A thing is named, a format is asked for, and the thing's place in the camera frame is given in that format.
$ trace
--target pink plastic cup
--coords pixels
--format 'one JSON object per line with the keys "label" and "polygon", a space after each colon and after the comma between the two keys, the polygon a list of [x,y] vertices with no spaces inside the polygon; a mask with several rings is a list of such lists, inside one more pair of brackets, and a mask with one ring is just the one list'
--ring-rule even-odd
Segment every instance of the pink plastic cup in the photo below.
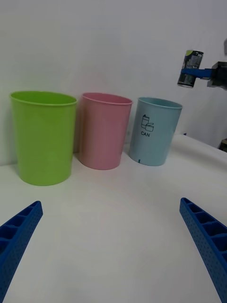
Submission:
{"label": "pink plastic cup", "polygon": [[120,164],[132,101],[103,93],[85,93],[81,101],[79,160],[92,169]]}

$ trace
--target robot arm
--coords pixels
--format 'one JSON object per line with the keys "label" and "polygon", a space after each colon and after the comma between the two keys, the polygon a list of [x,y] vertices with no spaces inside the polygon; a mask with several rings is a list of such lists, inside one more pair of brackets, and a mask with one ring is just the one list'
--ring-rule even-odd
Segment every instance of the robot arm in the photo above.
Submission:
{"label": "robot arm", "polygon": [[221,87],[227,89],[227,62],[217,62],[212,69],[182,69],[182,74],[192,75],[196,78],[209,80],[208,87]]}

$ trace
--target can icon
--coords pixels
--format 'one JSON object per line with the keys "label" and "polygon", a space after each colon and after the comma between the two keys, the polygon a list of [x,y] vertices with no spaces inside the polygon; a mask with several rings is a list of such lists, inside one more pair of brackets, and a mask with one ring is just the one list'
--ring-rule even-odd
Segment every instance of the can icon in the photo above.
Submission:
{"label": "can icon", "polygon": [[149,117],[146,115],[143,115],[142,122],[141,122],[141,127],[146,128],[146,125],[149,123]]}

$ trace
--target white wall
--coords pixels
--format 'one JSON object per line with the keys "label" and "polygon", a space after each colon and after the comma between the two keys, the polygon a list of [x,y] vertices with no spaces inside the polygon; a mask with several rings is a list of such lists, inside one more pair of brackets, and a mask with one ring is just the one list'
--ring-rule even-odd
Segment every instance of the white wall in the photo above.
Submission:
{"label": "white wall", "polygon": [[0,164],[16,160],[8,94],[103,91],[184,108],[177,131],[217,146],[227,137],[227,92],[177,86],[187,49],[202,68],[224,60],[226,0],[1,0]]}

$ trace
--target cup rim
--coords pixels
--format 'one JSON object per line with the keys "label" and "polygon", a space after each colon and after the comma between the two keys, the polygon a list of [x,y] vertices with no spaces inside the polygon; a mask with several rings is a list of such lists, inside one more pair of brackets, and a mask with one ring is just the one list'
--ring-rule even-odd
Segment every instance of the cup rim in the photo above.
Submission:
{"label": "cup rim", "polygon": [[[164,105],[160,105],[160,104],[154,104],[152,102],[148,102],[146,100],[143,99],[155,99],[155,100],[160,100],[160,101],[165,101],[168,102],[170,106],[164,106]],[[166,99],[160,99],[160,98],[154,98],[154,97],[139,97],[138,101],[141,101],[143,103],[149,104],[149,105],[153,105],[153,106],[157,106],[157,107],[163,107],[163,108],[169,108],[169,109],[182,109],[183,106],[179,103],[170,101],[170,100],[166,100]]]}
{"label": "cup rim", "polygon": [[[22,98],[19,98],[17,96],[14,96],[18,93],[48,93],[50,95],[61,95],[61,96],[64,96],[64,97],[68,97],[70,99],[74,99],[75,101],[73,102],[69,102],[69,103],[60,103],[60,104],[54,104],[54,103],[39,103],[39,102],[31,102],[31,101],[26,101],[26,100],[23,100]],[[67,94],[62,94],[62,93],[58,93],[58,92],[53,92],[53,91],[46,91],[46,90],[17,90],[17,91],[14,91],[12,93],[10,93],[9,97],[11,99],[14,99],[18,102],[21,102],[21,103],[26,103],[26,104],[31,104],[31,105],[40,105],[40,106],[52,106],[52,107],[62,107],[62,106],[69,106],[69,105],[75,105],[77,104],[77,99],[74,98],[73,96],[70,96],[70,95],[67,95]]]}
{"label": "cup rim", "polygon": [[[101,100],[98,100],[97,98],[92,97],[93,94],[98,94],[98,95],[102,95],[102,96],[111,96],[111,97],[114,96],[114,97],[118,97],[122,100],[125,100],[125,102],[118,103],[118,102],[101,101]],[[94,101],[94,102],[98,102],[98,103],[105,103],[105,104],[112,104],[112,105],[132,105],[133,104],[132,100],[130,100],[129,98],[122,97],[122,96],[115,95],[115,94],[108,94],[108,93],[86,92],[86,93],[82,94],[82,97],[87,100],[90,100],[90,101]]]}

